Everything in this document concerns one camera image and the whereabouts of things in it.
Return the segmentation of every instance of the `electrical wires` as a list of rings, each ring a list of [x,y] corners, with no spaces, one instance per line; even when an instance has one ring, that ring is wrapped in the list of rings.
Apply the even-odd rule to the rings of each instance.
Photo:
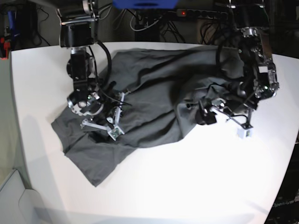
[[[105,12],[107,10],[108,10],[107,14],[104,17],[101,17],[103,12]],[[102,6],[101,8],[99,8],[99,20],[106,19],[109,16],[111,10],[112,10],[112,3],[106,4],[106,5]]]
[[[129,9],[126,9],[129,13],[131,13],[134,17],[135,17],[135,19],[136,19],[136,21],[140,21],[140,19],[139,19],[139,17],[138,17],[138,15],[135,15],[135,13],[133,13],[131,10],[129,10]]]
[[[90,52],[91,52],[91,54],[92,54],[92,56],[93,56],[93,58],[94,58],[94,61],[93,61],[93,62],[94,62],[94,70],[95,70],[95,76],[96,76],[95,79],[96,79],[96,82],[97,82],[97,84],[98,84],[99,91],[100,91],[106,98],[109,98],[109,99],[111,99],[112,101],[118,102],[118,103],[120,103],[121,105],[132,106],[131,104],[128,104],[128,103],[126,103],[126,102],[122,102],[122,101],[120,101],[120,100],[114,99],[113,97],[107,95],[107,94],[103,91],[102,87],[103,87],[104,85],[107,84],[108,79],[109,79],[109,77],[110,77],[110,75],[111,75],[111,72],[112,72],[112,59],[111,59],[111,55],[110,55],[109,50],[107,49],[107,47],[106,47],[100,40],[98,40],[98,45],[99,45],[99,46],[104,50],[104,52],[106,53],[107,61],[108,61],[107,74],[106,74],[106,77],[105,77],[105,81],[104,81],[102,84],[100,84],[100,81],[99,81],[98,68],[97,68],[97,63],[96,63],[96,60],[95,60],[95,56],[94,56],[93,50],[92,50],[92,48],[91,48],[90,46],[89,46],[88,48],[89,48],[89,50],[90,50]]]
[[[131,29],[132,29],[133,31],[135,31],[135,32],[145,31],[145,30],[147,30],[147,29],[153,27],[154,25],[158,24],[158,23],[160,22],[161,18],[162,18],[162,16],[161,16],[159,19],[157,19],[157,20],[156,20],[155,22],[153,22],[151,25],[147,25],[145,28],[142,28],[142,29],[134,29],[134,28],[133,28],[133,25],[132,25],[132,22],[133,22],[133,19],[136,18],[136,13],[134,13],[134,15],[135,15],[135,16],[132,16],[132,18],[131,18],[131,21],[130,21],[130,27],[131,27]]]
[[[44,12],[47,17],[42,21],[38,22],[38,12]],[[21,46],[25,41],[30,41],[32,45],[38,47],[43,42],[51,46],[50,43],[40,34],[39,25],[41,22],[46,21],[49,18],[49,14],[44,11],[42,6],[37,6],[35,3],[26,2],[22,9],[16,13],[15,26],[20,32],[18,41]]]
[[[165,38],[165,34],[167,32],[170,32],[173,34],[174,38],[176,39],[177,43],[179,43],[178,41],[178,37],[180,38],[180,40],[183,42],[183,43],[186,43],[186,40],[185,38],[180,34],[180,32],[178,31],[176,25],[173,23],[173,21],[167,21],[166,22],[166,25],[167,25],[167,28],[166,30],[164,30],[163,32],[160,33],[160,36],[164,39],[165,42],[166,41],[166,38]]]
[[[118,28],[121,26],[121,22],[126,14],[127,10],[123,9],[121,11],[121,13],[113,20],[113,27],[115,27],[115,23],[119,20],[118,24],[116,25],[116,27],[114,28],[114,30],[118,30]]]

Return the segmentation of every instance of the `dark gray shirt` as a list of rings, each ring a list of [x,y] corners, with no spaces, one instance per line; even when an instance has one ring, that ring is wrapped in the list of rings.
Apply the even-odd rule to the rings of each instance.
[[[113,141],[107,133],[80,124],[80,117],[66,108],[52,123],[70,158],[94,185],[99,185],[137,148],[154,147],[182,140],[196,125],[196,106],[202,99],[227,93],[228,85],[217,76],[217,47],[191,50],[135,49],[116,54],[109,82],[116,91],[130,92],[120,125],[125,135]],[[223,49],[221,61],[230,78],[243,76],[243,62],[235,49]]]

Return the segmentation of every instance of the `black cable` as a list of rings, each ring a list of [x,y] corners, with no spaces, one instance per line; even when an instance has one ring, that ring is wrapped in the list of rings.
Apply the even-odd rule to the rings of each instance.
[[[180,34],[180,32],[178,31],[176,25],[174,24],[173,21],[169,21],[170,26],[172,26],[172,28],[174,28],[174,30],[176,31],[177,35],[179,36],[179,38],[182,40],[183,43],[186,43],[185,38],[183,37],[183,35]]]
[[[222,87],[224,89],[226,89],[228,92],[231,92],[231,90],[229,90],[226,86],[223,86],[223,85],[220,85],[220,84],[217,84],[217,83],[212,83],[208,86],[207,88],[207,91],[209,92],[210,88],[213,86],[213,85],[216,85],[216,86],[219,86],[219,87]]]
[[[233,116],[231,116],[232,118],[237,118],[237,117],[244,117],[244,118],[246,118],[246,123],[248,123],[248,117],[246,116],[246,115],[244,115],[244,114],[237,114],[237,115],[233,115]]]
[[[168,31],[170,31],[170,32],[173,34],[173,36],[174,36],[174,38],[176,39],[176,41],[179,43],[178,38],[177,38],[175,32],[171,29],[171,27],[170,27],[170,25],[169,25],[170,23],[168,22],[167,24],[168,24],[168,28],[167,28],[167,30],[165,30],[165,33],[168,32]]]
[[[135,15],[135,13],[133,13],[131,10],[129,10],[129,9],[126,9],[129,13],[131,13],[134,17],[135,17],[135,19],[137,20],[137,21],[140,21],[140,19],[138,18],[138,16],[137,15]]]
[[[100,40],[98,40],[98,45],[104,50],[104,52],[106,53],[106,56],[107,56],[107,62],[108,62],[107,74],[106,74],[106,77],[104,78],[104,81],[102,84],[102,86],[105,86],[105,85],[107,85],[108,79],[112,72],[112,59],[111,59],[109,50]]]
[[[235,113],[237,110],[239,110],[243,105],[245,105],[256,93],[256,91],[253,91],[249,97],[247,97],[236,109],[234,109],[233,113]]]
[[[101,91],[101,93],[102,93],[105,97],[107,97],[107,98],[109,98],[109,99],[111,99],[111,100],[113,100],[113,101],[115,101],[115,102],[118,102],[118,103],[120,103],[120,104],[122,104],[122,105],[132,106],[131,104],[128,104],[128,103],[126,103],[126,102],[121,102],[121,101],[118,100],[118,99],[114,99],[113,97],[108,96],[108,95],[102,90],[101,87],[99,87],[99,90]]]
[[[107,54],[107,52],[108,52],[108,54],[107,54],[107,60],[108,60],[108,64],[109,64],[109,61],[111,61],[111,55],[110,55],[110,52],[109,52],[109,50],[106,48],[106,46],[101,42],[101,41],[99,41],[98,40],[98,44],[103,48],[103,50],[106,52],[106,54]],[[96,61],[95,61],[95,57],[94,57],[94,53],[93,53],[93,50],[92,50],[92,48],[89,46],[88,47],[89,48],[89,50],[90,50],[90,52],[91,52],[91,54],[92,54],[92,56],[93,56],[93,58],[94,58],[94,70],[95,70],[95,76],[96,76],[96,82],[99,84],[99,76],[98,76],[98,68],[97,68],[97,63],[96,63]],[[127,105],[127,106],[132,106],[131,104],[128,104],[128,103],[126,103],[126,102],[122,102],[122,101],[120,101],[120,100],[118,100],[118,99],[114,99],[113,97],[111,97],[111,96],[109,96],[109,95],[107,95],[104,91],[103,91],[103,89],[101,88],[101,86],[100,85],[98,85],[98,87],[99,87],[99,91],[105,96],[105,97],[107,97],[107,98],[109,98],[109,99],[111,99],[111,100],[113,100],[113,101],[115,101],[115,102],[118,102],[118,103],[120,103],[120,104],[123,104],[123,105]]]
[[[225,40],[227,40],[227,37],[226,37],[226,35],[224,33],[226,31],[230,31],[230,28],[222,28],[222,29],[218,30],[217,33],[215,33],[213,35],[212,39],[209,40],[209,42],[207,44],[208,45],[210,45],[210,44],[214,45],[215,41],[218,40],[218,39],[220,39],[222,36],[224,37]]]
[[[205,42],[205,45],[207,45],[207,42],[206,42],[206,40],[205,40],[205,38],[206,38],[206,33],[207,33],[207,31],[209,30],[209,28],[211,28],[213,25],[214,25],[214,23],[211,23],[211,24],[209,24],[209,25],[207,26],[207,28],[206,28],[206,30],[205,30],[205,32],[204,32],[204,34],[203,34],[203,37],[202,37],[202,39],[201,39],[201,44],[203,44],[203,42]]]
[[[219,21],[219,26],[220,26],[220,32],[221,32],[222,36],[224,37],[224,39],[226,40],[227,37],[226,37],[226,35],[225,35],[225,33],[224,33],[224,30],[221,29],[221,22],[220,22],[220,21]]]
[[[99,84],[99,76],[98,76],[98,67],[97,67],[97,63],[95,61],[95,56],[94,56],[94,53],[93,53],[93,50],[91,48],[91,46],[88,46],[89,50],[90,50],[90,53],[92,54],[93,58],[94,58],[94,72],[95,72],[95,80],[97,82],[97,84]]]
[[[160,36],[164,39],[164,42],[167,42],[167,40],[163,34],[160,33]]]
[[[44,19],[44,20],[42,20],[42,21],[40,21],[40,23],[41,23],[41,22],[46,21],[49,18],[49,13],[47,13],[45,10],[43,10],[43,8],[40,8],[40,10],[43,11],[45,14],[47,14],[47,18]]]
[[[224,75],[224,72],[222,70],[222,65],[220,63],[220,55],[221,55],[222,49],[223,49],[224,45],[227,43],[227,41],[235,38],[239,34],[240,34],[239,32],[235,32],[228,39],[222,41],[221,44],[217,48],[217,52],[216,52],[216,67],[217,67],[218,72],[220,72],[222,75]]]
[[[49,44],[49,42],[48,42],[45,38],[43,38],[43,36],[40,35],[39,32],[37,32],[37,36],[38,36],[39,38],[41,38],[43,41],[45,41],[49,46],[51,46],[51,44]]]
[[[220,23],[218,24],[217,29],[215,30],[215,32],[211,35],[209,41],[207,42],[207,45],[209,45],[211,43],[211,41],[215,38],[215,35],[219,31],[219,29],[221,29],[221,24]]]
[[[204,24],[201,25],[200,30],[199,30],[200,37],[201,37],[201,42],[202,42],[202,43],[204,42],[205,44],[206,44],[206,42],[205,42],[205,37],[204,37],[202,31],[203,31],[203,28],[204,28],[205,26],[208,26],[210,23],[211,23],[211,22],[205,22]]]

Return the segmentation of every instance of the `metal bracket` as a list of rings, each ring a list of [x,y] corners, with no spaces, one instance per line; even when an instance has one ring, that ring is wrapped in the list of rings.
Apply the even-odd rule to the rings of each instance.
[[[125,94],[122,92],[121,93],[121,102],[124,102],[125,99]],[[119,126],[120,118],[121,118],[121,112],[122,112],[122,104],[117,107],[117,109],[114,112],[114,119],[109,117],[107,118],[107,121],[113,125],[113,129],[110,128],[108,125],[103,126],[103,125],[98,125],[92,122],[92,119],[84,119],[81,124],[81,128],[84,126],[89,126],[89,127],[94,127],[103,131],[107,131],[109,136],[116,141],[116,139],[122,135],[125,134],[125,132],[121,129]]]

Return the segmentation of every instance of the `robotic arm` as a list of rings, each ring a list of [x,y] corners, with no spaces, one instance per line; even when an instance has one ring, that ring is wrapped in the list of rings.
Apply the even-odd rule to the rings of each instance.
[[[111,83],[107,89],[103,90],[106,83],[98,77],[94,55],[92,51],[92,55],[86,51],[87,48],[91,50],[90,45],[98,43],[105,50],[108,61],[111,60],[108,50],[97,38],[97,1],[32,1],[54,7],[57,10],[61,24],[60,46],[71,49],[71,59],[67,65],[67,71],[73,79],[74,92],[67,99],[68,106],[80,116],[91,116],[90,119],[83,121],[82,126],[105,130],[112,139],[116,140],[120,134],[124,134],[118,123],[121,108],[125,104],[125,94],[114,95],[112,89],[115,83]],[[173,8],[176,2],[177,0],[154,0],[150,4],[146,4],[144,0],[114,0],[114,4],[118,7],[138,9]],[[269,20],[263,0],[227,0],[226,7],[229,8],[232,15],[235,30],[235,35],[232,38],[240,37],[239,51],[245,64],[244,76],[246,80],[240,83],[237,95],[242,99],[241,107],[248,111],[249,119],[246,124],[241,125],[244,132],[239,135],[250,136],[252,111],[257,109],[260,100],[275,96],[279,89],[269,37],[265,33],[269,29]],[[220,73],[223,73],[220,55],[224,45],[225,42],[220,44],[216,55]],[[219,100],[217,102],[220,103],[214,107],[220,111],[223,109],[224,102]],[[240,106],[233,110],[230,109],[231,119],[238,109]],[[202,108],[202,117],[209,117],[210,110],[211,108]]]

